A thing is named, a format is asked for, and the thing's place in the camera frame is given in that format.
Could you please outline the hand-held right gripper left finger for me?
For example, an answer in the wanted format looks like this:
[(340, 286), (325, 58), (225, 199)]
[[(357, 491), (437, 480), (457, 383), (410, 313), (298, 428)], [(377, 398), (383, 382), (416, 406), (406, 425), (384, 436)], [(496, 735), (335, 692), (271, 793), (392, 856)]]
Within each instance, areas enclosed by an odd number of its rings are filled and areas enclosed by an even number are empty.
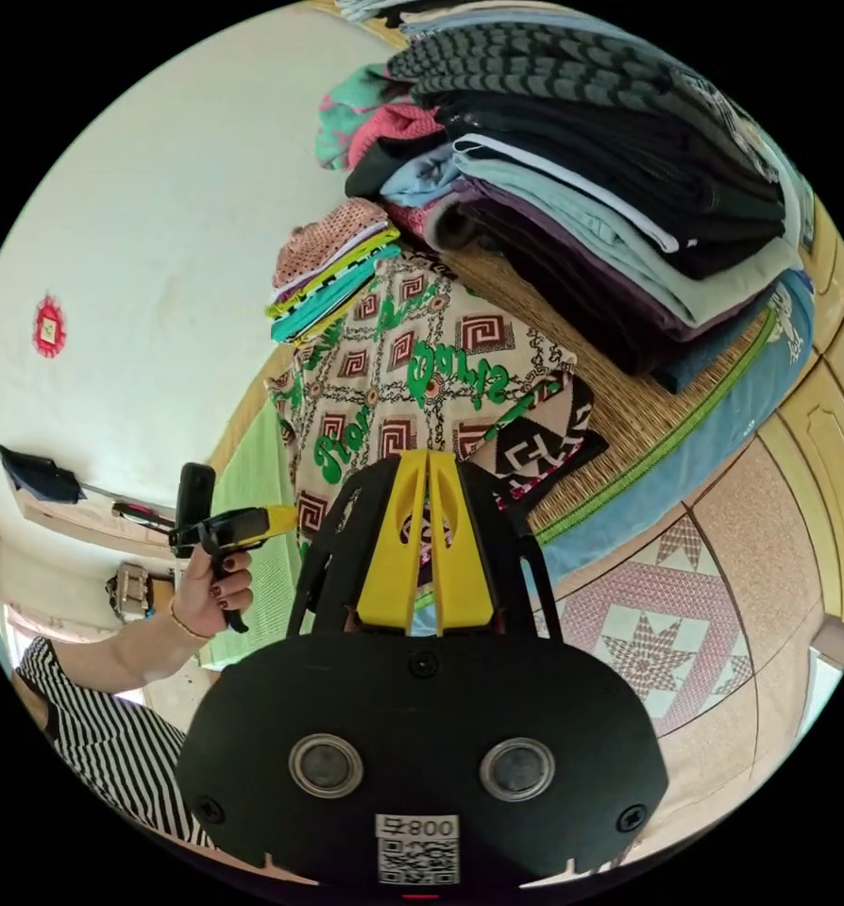
[(385, 501), (356, 612), (366, 629), (408, 634), (414, 620), (426, 505), (427, 452), (404, 452)]

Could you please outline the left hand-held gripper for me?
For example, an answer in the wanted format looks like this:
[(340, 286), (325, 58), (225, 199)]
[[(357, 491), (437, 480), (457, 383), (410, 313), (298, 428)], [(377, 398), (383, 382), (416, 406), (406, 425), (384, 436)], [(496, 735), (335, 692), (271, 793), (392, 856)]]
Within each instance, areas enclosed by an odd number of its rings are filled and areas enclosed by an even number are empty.
[[(219, 567), (222, 558), (238, 551), (251, 552), (260, 547), (267, 536), (280, 536), (295, 531), (297, 509), (295, 506), (269, 505), (264, 509), (247, 508), (209, 517), (185, 528), (177, 528), (170, 534), (170, 550), (175, 560), (188, 565), (196, 545), (202, 545), (212, 556), (214, 566)], [(170, 619), (177, 628), (187, 632)], [(227, 616), (228, 626), (236, 632), (246, 632), (243, 613)]]

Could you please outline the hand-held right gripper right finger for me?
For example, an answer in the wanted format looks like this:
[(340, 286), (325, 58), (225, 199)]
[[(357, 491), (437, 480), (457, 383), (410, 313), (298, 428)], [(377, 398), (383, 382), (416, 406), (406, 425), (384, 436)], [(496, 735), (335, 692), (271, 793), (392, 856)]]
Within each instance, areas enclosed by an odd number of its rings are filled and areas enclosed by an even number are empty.
[(429, 454), (429, 509), (436, 632), (489, 629), (494, 605), (471, 498), (459, 464), (447, 452)]

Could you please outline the person's left hand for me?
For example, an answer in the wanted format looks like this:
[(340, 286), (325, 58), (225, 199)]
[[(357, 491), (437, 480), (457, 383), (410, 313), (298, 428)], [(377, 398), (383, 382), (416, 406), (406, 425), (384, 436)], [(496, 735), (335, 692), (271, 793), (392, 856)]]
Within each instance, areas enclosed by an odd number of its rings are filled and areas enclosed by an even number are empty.
[(171, 606), (175, 622), (201, 641), (223, 631), (228, 615), (243, 613), (252, 605), (250, 566), (250, 553), (238, 551), (215, 567), (212, 556), (196, 545)]

